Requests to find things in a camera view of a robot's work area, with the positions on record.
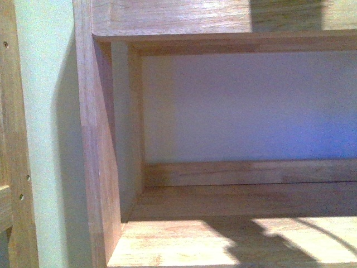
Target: wooden plank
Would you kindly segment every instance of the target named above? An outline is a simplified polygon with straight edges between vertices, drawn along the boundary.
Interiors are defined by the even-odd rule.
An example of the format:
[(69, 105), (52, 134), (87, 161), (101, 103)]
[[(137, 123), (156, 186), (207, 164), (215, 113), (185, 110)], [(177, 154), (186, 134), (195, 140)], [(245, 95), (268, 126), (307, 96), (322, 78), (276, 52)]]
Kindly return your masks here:
[(147, 188), (108, 267), (352, 268), (356, 191), (357, 183)]
[(357, 181), (357, 159), (148, 164), (147, 186)]
[(201, 35), (357, 28), (354, 0), (93, 0), (102, 37)]
[(9, 238), (11, 268), (38, 267), (31, 174), (20, 71), (15, 7), (0, 1), (0, 162), (12, 193), (13, 227)]
[(12, 226), (11, 191), (9, 186), (0, 186), (0, 232)]
[(110, 43), (91, 34), (91, 5), (74, 0), (80, 114), (93, 267), (106, 267), (120, 238)]
[(357, 50), (356, 36), (134, 42), (142, 56)]
[[(142, 84), (142, 59), (133, 46), (128, 46), (128, 67), (130, 87), (130, 115), (131, 115), (131, 164), (133, 165), (133, 177), (130, 178), (134, 185), (136, 201), (144, 187), (144, 135), (143, 135), (143, 84)], [(130, 211), (122, 215), (122, 221), (127, 222)]]

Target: shelf compartment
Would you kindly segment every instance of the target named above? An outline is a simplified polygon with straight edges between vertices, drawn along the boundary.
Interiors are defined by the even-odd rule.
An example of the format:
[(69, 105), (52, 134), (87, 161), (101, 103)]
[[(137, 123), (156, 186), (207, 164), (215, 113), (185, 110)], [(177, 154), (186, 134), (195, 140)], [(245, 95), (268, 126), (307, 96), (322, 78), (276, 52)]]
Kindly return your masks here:
[(108, 267), (355, 267), (357, 183), (147, 188)]

